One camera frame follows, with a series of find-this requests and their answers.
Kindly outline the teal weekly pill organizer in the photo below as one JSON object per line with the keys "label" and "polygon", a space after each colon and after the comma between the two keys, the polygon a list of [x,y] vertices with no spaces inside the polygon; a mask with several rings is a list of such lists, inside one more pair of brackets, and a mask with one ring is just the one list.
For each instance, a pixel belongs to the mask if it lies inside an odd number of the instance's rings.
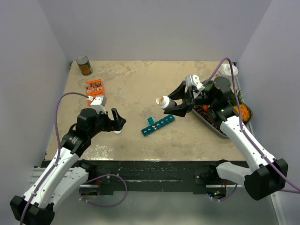
{"label": "teal weekly pill organizer", "polygon": [[165,127],[166,125],[174,122],[175,117],[173,115],[167,115],[158,121],[154,121],[154,119],[152,117],[149,117],[147,119],[147,121],[148,121],[148,126],[141,130],[141,133],[143,134],[143,136],[149,136],[149,135],[153,134],[154,132],[160,130],[161,128]]}

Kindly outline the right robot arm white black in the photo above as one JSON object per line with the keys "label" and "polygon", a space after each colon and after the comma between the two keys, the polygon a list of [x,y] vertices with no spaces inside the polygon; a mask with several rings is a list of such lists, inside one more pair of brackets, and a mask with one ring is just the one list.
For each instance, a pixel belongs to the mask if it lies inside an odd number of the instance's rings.
{"label": "right robot arm white black", "polygon": [[171,94],[157,97],[156,103],[165,114],[180,117],[196,105],[208,105],[210,120],[235,144],[248,164],[245,168],[220,160],[209,172],[210,181],[220,184],[229,180],[243,185],[251,198],[258,201],[285,187],[288,163],[276,159],[254,138],[230,103],[232,93],[227,78],[215,78],[206,90],[197,75],[189,75]]}

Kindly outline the white vitamin pill bottle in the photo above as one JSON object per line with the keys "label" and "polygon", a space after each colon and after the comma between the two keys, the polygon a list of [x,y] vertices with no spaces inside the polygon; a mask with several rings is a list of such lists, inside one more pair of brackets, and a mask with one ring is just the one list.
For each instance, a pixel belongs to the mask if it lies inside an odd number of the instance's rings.
{"label": "white vitamin pill bottle", "polygon": [[163,97],[164,97],[163,104],[158,105],[156,103],[162,110],[169,110],[169,109],[177,106],[177,103],[174,100],[170,99],[168,96],[163,96]]}

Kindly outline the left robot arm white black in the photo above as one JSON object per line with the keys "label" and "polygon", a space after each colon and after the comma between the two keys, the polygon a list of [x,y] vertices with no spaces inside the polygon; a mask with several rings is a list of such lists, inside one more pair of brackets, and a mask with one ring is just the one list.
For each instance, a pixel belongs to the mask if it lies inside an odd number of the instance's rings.
{"label": "left robot arm white black", "polygon": [[126,123],[115,108],[113,119],[105,112],[92,108],[81,110],[77,122],[59,141],[58,150],[38,180],[23,196],[14,196],[10,202],[13,215],[25,225],[49,225],[55,210],[81,184],[92,184],[97,179],[95,165],[79,161],[100,132],[121,131]]}

